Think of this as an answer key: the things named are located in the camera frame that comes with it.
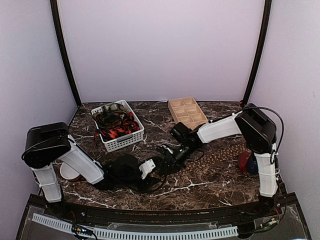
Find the brown floral tie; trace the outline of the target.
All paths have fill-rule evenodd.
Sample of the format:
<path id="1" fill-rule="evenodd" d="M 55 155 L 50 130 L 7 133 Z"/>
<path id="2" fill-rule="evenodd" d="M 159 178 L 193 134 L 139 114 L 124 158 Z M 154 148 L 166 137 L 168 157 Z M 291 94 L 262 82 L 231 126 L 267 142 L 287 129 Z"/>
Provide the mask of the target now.
<path id="1" fill-rule="evenodd" d="M 214 152 L 204 149 L 196 150 L 184 162 L 186 167 L 182 167 L 174 176 L 198 176 L 205 175 L 215 170 L 221 170 L 222 163 L 232 162 L 234 158 L 242 153 L 250 153 L 245 143 L 234 144 L 227 148 Z"/>

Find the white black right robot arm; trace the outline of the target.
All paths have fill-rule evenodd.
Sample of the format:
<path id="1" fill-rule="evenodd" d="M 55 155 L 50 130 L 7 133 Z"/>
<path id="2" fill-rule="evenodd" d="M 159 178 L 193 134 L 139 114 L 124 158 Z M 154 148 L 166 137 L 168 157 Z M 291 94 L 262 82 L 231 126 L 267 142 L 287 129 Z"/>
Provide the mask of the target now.
<path id="1" fill-rule="evenodd" d="M 277 126 L 264 112 L 266 107 L 247 104 L 244 108 L 213 122 L 203 123 L 195 129 L 177 123 L 170 134 L 180 143 L 176 149 L 165 144 L 156 150 L 160 153 L 158 174 L 167 176 L 184 168 L 185 161 L 204 144 L 234 135 L 242 135 L 250 157 L 257 164 L 259 196 L 255 213 L 266 217 L 275 208 L 279 187 L 277 155 L 282 142 L 277 139 Z"/>

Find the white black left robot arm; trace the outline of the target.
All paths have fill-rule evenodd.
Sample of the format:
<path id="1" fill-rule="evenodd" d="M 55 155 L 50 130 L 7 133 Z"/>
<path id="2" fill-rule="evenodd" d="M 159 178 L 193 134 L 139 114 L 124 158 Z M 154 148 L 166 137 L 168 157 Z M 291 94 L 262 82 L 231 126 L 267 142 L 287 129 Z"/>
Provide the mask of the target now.
<path id="1" fill-rule="evenodd" d="M 126 154 L 111 165 L 94 160 L 76 143 L 64 122 L 29 129 L 21 159 L 33 171 L 47 209 L 60 218 L 67 218 L 71 208 L 53 166 L 56 161 L 66 164 L 99 191 L 126 187 L 144 194 L 157 191 L 165 183 L 151 176 L 156 167 L 152 159 L 140 164 L 133 155 Z"/>

